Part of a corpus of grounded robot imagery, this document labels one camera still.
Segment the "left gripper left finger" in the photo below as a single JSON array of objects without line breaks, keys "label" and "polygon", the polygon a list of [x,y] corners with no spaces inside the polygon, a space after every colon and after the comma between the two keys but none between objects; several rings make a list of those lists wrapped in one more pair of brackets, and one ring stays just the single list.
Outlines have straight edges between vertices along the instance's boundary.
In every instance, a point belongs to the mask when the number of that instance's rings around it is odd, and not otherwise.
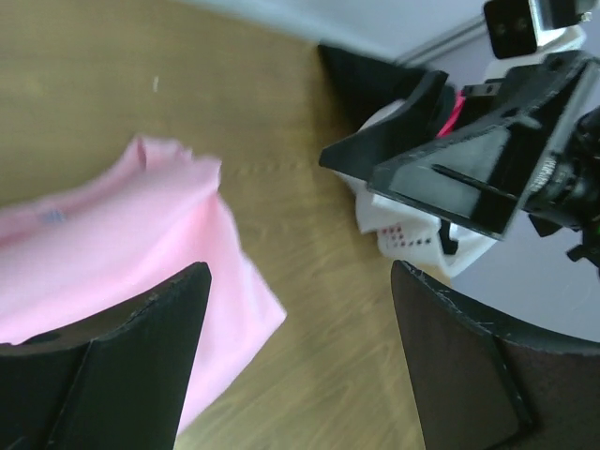
[{"label": "left gripper left finger", "polygon": [[173,448],[210,285],[195,262],[85,320],[2,344],[2,448]]}]

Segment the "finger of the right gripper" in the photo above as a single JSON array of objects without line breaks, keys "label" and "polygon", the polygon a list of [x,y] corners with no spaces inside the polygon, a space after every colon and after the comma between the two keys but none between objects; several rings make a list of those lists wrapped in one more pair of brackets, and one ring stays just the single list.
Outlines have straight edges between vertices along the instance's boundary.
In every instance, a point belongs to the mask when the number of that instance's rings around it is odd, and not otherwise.
[{"label": "finger of the right gripper", "polygon": [[380,60],[328,44],[319,44],[318,54],[354,130],[384,106],[407,99],[425,77],[423,67]]}]

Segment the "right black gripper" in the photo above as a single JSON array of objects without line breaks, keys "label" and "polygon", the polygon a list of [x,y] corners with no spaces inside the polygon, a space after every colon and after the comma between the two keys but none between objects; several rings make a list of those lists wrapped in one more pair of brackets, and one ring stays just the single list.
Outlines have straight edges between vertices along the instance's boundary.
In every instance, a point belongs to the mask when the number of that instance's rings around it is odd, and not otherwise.
[{"label": "right black gripper", "polygon": [[324,148],[319,165],[370,179],[376,194],[501,239],[545,159],[566,147],[599,80],[599,60],[556,52],[537,65],[512,67],[489,112],[432,141],[450,117],[447,78],[427,74],[397,110]]}]

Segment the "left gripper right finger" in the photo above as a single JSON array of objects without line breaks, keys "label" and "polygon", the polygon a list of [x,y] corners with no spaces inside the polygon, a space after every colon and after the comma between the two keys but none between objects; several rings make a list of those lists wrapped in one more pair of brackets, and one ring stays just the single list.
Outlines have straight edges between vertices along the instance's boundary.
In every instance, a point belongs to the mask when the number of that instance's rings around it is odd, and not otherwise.
[{"label": "left gripper right finger", "polygon": [[595,449],[599,346],[395,262],[392,293],[428,449]]}]

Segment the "pink t shirt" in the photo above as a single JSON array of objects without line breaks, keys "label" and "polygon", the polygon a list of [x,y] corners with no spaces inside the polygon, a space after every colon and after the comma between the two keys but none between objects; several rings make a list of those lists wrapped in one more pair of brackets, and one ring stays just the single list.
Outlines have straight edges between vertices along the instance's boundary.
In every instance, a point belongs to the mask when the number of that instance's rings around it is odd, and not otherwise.
[{"label": "pink t shirt", "polygon": [[195,262],[212,283],[180,425],[245,369],[286,313],[241,248],[219,159],[138,137],[100,177],[1,212],[1,339],[19,344],[146,292]]}]

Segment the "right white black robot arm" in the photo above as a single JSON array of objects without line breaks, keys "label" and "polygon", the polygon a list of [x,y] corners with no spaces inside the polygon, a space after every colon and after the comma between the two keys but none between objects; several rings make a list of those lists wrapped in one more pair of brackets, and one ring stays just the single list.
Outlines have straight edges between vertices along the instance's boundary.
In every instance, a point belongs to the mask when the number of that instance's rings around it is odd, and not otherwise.
[{"label": "right white black robot arm", "polygon": [[398,110],[322,150],[321,165],[367,191],[502,239],[525,211],[540,236],[581,233],[572,261],[599,261],[599,113],[581,107],[599,78],[587,52],[555,52],[456,89],[443,71],[320,44],[355,124]]}]

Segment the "crimson red t shirt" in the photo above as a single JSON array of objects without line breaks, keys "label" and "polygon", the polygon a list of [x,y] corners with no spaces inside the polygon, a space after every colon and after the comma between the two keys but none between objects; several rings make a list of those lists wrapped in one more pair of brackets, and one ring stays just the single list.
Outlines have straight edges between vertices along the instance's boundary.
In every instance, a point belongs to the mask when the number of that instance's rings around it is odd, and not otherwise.
[{"label": "crimson red t shirt", "polygon": [[457,93],[456,102],[455,102],[454,108],[451,112],[451,115],[449,116],[448,120],[445,122],[445,124],[443,125],[443,127],[440,129],[440,131],[437,134],[438,138],[444,137],[444,136],[450,134],[454,130],[456,123],[462,112],[462,109],[464,107],[464,104],[465,104],[465,97],[463,95],[463,92],[460,91]]}]

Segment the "white plastic laundry basket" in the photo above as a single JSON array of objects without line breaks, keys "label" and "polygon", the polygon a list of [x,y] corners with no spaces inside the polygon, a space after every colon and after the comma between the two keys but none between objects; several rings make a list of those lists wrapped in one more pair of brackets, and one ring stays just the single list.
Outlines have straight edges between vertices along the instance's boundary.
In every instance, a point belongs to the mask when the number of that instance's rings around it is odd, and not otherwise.
[{"label": "white plastic laundry basket", "polygon": [[449,237],[457,252],[446,254],[439,231],[442,221],[403,203],[367,190],[367,183],[349,176],[343,179],[355,195],[355,216],[360,233],[375,233],[381,254],[415,266],[435,267],[454,278],[475,263],[495,244],[477,232],[452,224]]}]

